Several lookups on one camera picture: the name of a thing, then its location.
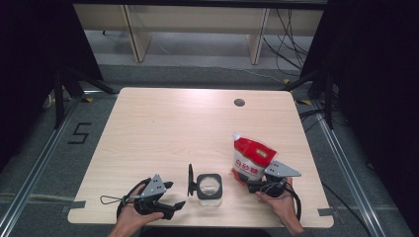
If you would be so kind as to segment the black curtain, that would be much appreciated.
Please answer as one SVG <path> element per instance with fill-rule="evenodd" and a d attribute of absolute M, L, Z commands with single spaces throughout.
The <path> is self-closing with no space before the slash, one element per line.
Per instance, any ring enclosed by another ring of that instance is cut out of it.
<path fill-rule="evenodd" d="M 325 68 L 344 115 L 419 237 L 419 0 L 326 0 L 302 69 Z"/>
<path fill-rule="evenodd" d="M 0 0 L 0 172 L 23 144 L 56 74 L 102 78 L 73 0 Z"/>

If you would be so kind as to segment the red and white sugar pouch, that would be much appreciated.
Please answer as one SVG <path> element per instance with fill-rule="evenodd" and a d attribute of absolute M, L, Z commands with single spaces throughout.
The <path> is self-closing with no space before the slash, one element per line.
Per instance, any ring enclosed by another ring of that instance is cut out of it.
<path fill-rule="evenodd" d="M 263 143 L 234 133 L 231 172 L 236 181 L 246 185 L 247 181 L 261 181 L 264 170 L 271 164 L 277 151 Z"/>

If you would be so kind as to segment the person's right hand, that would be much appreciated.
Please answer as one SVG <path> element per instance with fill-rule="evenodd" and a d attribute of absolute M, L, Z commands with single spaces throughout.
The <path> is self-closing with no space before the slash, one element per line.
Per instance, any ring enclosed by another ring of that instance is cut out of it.
<path fill-rule="evenodd" d="M 257 192 L 256 196 L 260 203 L 266 203 L 272 208 L 286 229 L 289 225 L 301 225 L 296 217 L 294 200 L 290 193 L 283 192 L 279 197 L 269 197 L 266 194 Z"/>

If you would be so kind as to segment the person's left hand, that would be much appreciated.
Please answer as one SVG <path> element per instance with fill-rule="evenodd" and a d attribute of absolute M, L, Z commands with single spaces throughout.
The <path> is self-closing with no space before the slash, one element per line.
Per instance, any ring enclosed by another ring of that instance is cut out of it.
<path fill-rule="evenodd" d="M 159 220 L 163 217 L 162 212 L 152 212 L 150 214 L 139 214 L 132 204 L 127 204 L 122 208 L 122 211 L 117 218 L 115 225 L 117 226 L 130 226 L 135 228 L 136 232 L 146 224 Z"/>

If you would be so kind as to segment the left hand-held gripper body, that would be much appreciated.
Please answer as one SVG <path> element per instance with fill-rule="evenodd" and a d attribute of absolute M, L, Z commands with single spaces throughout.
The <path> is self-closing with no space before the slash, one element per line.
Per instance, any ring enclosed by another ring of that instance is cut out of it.
<path fill-rule="evenodd" d="M 144 186 L 138 191 L 134 198 L 134 208 L 142 215 L 152 212 L 161 212 L 159 199 L 166 192 L 165 185 L 161 177 L 156 174 L 152 178 L 146 179 Z"/>

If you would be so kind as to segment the clear jar with black lid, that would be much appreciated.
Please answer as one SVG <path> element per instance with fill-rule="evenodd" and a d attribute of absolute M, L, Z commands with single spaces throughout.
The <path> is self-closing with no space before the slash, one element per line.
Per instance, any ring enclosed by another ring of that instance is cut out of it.
<path fill-rule="evenodd" d="M 197 194 L 202 206 L 219 206 L 223 189 L 220 174 L 199 174 L 194 178 L 193 166 L 188 167 L 188 195 Z"/>

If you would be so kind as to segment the light wooden shelf unit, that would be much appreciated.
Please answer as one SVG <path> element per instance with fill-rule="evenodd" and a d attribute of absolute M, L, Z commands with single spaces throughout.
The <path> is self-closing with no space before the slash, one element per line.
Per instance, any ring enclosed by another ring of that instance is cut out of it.
<path fill-rule="evenodd" d="M 136 62 L 147 52 L 152 35 L 164 33 L 208 33 L 244 35 L 250 62 L 257 64 L 262 40 L 268 35 L 282 35 L 282 22 L 291 21 L 288 32 L 297 37 L 312 37 L 318 28 L 321 10 L 273 8 L 222 8 L 85 4 L 74 5 L 85 30 L 122 31 L 128 38 Z"/>

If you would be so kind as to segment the black metal stand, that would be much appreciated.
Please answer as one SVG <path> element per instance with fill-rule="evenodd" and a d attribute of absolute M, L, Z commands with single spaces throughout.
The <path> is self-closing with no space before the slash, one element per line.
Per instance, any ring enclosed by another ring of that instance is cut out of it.
<path fill-rule="evenodd" d="M 84 91 L 79 82 L 85 81 L 108 94 L 116 94 L 117 91 L 105 85 L 100 80 L 89 77 L 86 73 L 71 67 L 61 67 L 53 77 L 53 92 L 55 96 L 55 125 L 59 128 L 65 118 L 63 90 L 66 90 L 71 98 L 81 98 Z"/>
<path fill-rule="evenodd" d="M 311 82 L 307 92 L 310 99 L 318 100 L 321 96 L 324 96 L 325 121 L 329 128 L 332 129 L 333 79 L 331 74 L 323 70 L 314 70 L 300 76 L 298 80 L 287 85 L 284 91 L 290 92 L 307 82 Z"/>

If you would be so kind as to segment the person's dark clothing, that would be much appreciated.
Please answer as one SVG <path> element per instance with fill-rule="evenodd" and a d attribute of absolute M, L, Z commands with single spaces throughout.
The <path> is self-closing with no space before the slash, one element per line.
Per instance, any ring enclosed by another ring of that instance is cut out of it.
<path fill-rule="evenodd" d="M 271 235 L 262 229 L 156 227 L 143 231 L 138 237 L 271 237 Z"/>

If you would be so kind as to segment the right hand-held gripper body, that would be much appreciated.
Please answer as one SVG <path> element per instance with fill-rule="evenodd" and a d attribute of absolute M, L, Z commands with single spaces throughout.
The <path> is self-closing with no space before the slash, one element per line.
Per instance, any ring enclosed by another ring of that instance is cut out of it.
<path fill-rule="evenodd" d="M 277 198 L 286 189 L 288 177 L 300 176 L 301 172 L 275 160 L 265 169 L 266 184 L 263 186 L 263 193 Z"/>

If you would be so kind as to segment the metal floor rail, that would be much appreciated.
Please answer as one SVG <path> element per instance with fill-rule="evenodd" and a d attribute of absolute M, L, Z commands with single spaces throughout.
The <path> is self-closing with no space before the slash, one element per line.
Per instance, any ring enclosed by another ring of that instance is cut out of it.
<path fill-rule="evenodd" d="M 339 142 L 334 130 L 329 126 L 326 121 L 326 116 L 321 114 L 317 115 L 321 129 L 332 149 L 338 166 L 341 169 L 343 177 L 348 185 L 348 188 L 354 198 L 354 201 L 359 209 L 361 216 L 370 231 L 372 237 L 386 237 L 385 231 L 383 230 L 377 213 L 374 211 L 369 199 L 364 192 L 360 181 L 358 180 L 349 160 Z"/>
<path fill-rule="evenodd" d="M 28 199 L 30 198 L 33 189 L 41 178 L 41 175 L 50 157 L 52 156 L 52 153 L 55 150 L 59 139 L 61 138 L 63 132 L 66 130 L 74 110 L 79 104 L 79 100 L 72 99 L 64 110 L 64 118 L 51 131 L 48 140 L 42 147 L 42 151 L 38 155 L 37 160 L 34 162 L 30 172 L 28 173 L 20 188 L 13 195 L 13 198 L 11 199 L 5 213 L 0 217 L 0 237 L 9 237 L 10 233 L 12 232 L 23 209 L 25 208 Z"/>

